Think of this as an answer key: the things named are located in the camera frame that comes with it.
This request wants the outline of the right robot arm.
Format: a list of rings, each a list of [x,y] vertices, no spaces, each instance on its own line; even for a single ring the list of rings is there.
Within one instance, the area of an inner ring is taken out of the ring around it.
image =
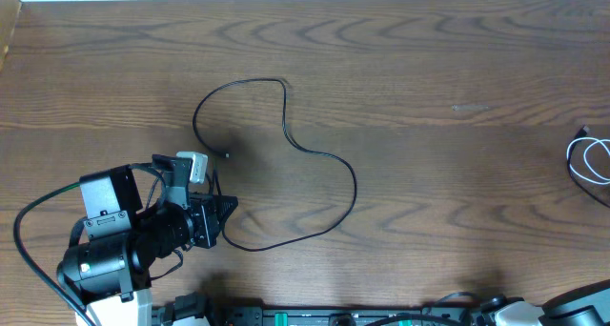
[[[474,326],[609,326],[609,280],[558,295],[541,306],[493,297],[470,313]]]

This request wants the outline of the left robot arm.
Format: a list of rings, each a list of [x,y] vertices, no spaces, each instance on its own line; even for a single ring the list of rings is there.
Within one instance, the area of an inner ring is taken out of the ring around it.
[[[80,178],[87,215],[71,232],[57,278],[74,299],[78,324],[213,325],[214,306],[202,294],[182,295],[162,306],[152,302],[150,268],[158,258],[210,249],[236,209],[234,196],[189,190],[190,159],[147,163],[162,193],[143,207],[134,165]]]

